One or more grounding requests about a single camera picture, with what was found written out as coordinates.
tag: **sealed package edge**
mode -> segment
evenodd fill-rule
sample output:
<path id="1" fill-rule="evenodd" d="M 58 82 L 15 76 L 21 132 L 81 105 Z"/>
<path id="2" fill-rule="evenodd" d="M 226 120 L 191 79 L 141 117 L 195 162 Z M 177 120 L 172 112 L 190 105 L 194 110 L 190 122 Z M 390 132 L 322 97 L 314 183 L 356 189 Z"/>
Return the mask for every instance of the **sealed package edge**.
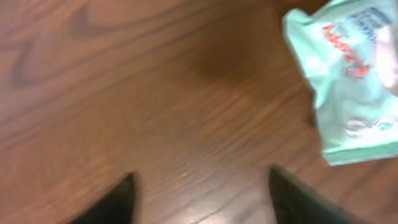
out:
<path id="1" fill-rule="evenodd" d="M 397 17 L 395 0 L 334 0 L 283 18 L 330 165 L 398 156 Z"/>

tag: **plastic bag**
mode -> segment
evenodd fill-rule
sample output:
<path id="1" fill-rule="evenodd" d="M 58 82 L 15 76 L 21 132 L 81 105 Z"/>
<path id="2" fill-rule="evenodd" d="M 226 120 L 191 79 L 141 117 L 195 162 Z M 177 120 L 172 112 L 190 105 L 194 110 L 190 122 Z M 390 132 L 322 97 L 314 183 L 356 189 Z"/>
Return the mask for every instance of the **plastic bag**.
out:
<path id="1" fill-rule="evenodd" d="M 283 18 L 330 165 L 398 156 L 397 17 L 395 0 L 334 0 Z"/>

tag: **snack wrapper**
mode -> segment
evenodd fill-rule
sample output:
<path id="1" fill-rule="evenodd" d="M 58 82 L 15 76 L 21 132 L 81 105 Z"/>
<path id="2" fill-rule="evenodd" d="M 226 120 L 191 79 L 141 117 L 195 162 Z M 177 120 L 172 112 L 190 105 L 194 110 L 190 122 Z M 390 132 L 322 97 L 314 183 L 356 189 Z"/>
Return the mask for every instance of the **snack wrapper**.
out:
<path id="1" fill-rule="evenodd" d="M 283 18 L 330 165 L 398 156 L 397 18 L 395 0 L 334 0 Z"/>

